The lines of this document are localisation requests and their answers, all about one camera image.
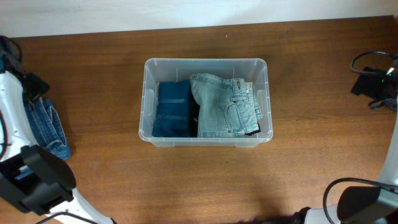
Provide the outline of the dark blue jeans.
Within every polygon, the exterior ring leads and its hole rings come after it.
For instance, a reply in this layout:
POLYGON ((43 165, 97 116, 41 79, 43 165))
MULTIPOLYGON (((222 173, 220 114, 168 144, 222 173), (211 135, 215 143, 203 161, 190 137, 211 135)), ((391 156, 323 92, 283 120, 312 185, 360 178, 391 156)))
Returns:
POLYGON ((25 107, 26 115, 38 145, 66 161, 71 150, 60 118, 48 98, 40 98, 25 107))

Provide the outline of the black garment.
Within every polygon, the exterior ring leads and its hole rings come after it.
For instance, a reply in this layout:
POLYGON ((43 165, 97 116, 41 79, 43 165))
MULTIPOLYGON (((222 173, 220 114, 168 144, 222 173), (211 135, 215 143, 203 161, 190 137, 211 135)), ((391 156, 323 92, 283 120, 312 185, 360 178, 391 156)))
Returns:
POLYGON ((260 126, 259 122, 257 122, 256 128, 253 131, 251 131, 251 132, 245 133, 245 135, 252 136, 252 135, 260 133, 260 132, 261 132, 261 126, 260 126))

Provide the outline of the teal blue garment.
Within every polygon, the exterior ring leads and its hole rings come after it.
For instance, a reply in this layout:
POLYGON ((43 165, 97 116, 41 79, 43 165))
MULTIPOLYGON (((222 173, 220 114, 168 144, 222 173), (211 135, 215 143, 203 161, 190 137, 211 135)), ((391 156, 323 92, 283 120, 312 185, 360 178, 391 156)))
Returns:
POLYGON ((189 138, 192 135, 190 81, 160 82, 158 94, 153 137, 189 138))

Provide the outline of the clear plastic storage bin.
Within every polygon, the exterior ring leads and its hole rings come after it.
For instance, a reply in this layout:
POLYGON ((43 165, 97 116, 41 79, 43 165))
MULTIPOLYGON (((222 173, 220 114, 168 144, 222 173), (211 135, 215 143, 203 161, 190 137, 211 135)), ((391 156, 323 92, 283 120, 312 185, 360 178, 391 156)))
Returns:
POLYGON ((261 58, 150 58, 144 65, 139 137, 156 147, 234 146, 256 147, 273 137, 269 79, 261 58), (156 138, 152 135, 160 82, 179 82, 191 74, 210 73, 221 78, 243 78, 254 84, 263 118, 261 132, 239 138, 156 138))

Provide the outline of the light blue jeans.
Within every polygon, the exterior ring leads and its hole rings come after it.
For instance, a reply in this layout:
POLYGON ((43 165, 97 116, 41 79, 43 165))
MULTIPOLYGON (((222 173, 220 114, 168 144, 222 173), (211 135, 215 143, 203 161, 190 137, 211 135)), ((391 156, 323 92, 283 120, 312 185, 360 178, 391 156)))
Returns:
POLYGON ((254 85, 243 78, 197 73, 190 76, 190 86, 200 105, 199 138, 240 138, 262 119, 254 85))

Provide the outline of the dark navy garment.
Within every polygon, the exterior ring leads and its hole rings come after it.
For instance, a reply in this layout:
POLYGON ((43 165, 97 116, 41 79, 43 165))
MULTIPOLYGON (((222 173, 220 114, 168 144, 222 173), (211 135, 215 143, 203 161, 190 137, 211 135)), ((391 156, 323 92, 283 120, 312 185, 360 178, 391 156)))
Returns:
POLYGON ((198 136, 198 117, 200 112, 200 105, 195 101, 193 97, 190 98, 190 117, 191 117, 191 137, 196 138, 198 136))

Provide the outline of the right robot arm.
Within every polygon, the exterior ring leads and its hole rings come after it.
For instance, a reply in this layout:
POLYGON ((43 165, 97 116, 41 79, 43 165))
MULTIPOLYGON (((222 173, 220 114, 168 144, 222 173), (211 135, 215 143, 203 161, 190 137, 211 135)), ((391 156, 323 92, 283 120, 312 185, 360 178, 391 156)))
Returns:
MULTIPOLYGON (((356 56, 350 70, 359 77, 351 89, 355 95, 366 95, 373 100, 368 103, 372 110, 386 107, 397 111, 397 54, 381 52, 393 59, 389 70, 365 67, 354 68, 354 63, 365 52, 356 56)), ((323 208, 303 208, 294 213, 288 223, 397 223, 397 126, 394 127, 389 150, 377 181, 353 177, 331 182, 323 194, 323 208), (343 182, 359 183, 346 188, 337 205, 328 206, 330 190, 343 182)))

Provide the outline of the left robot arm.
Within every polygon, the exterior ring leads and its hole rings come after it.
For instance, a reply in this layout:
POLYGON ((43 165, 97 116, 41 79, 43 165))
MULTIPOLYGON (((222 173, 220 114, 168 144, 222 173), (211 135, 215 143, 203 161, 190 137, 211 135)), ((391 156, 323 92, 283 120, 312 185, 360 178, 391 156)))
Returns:
POLYGON ((62 223, 114 223, 77 190, 49 85, 22 68, 22 50, 1 36, 1 198, 22 213, 62 223))

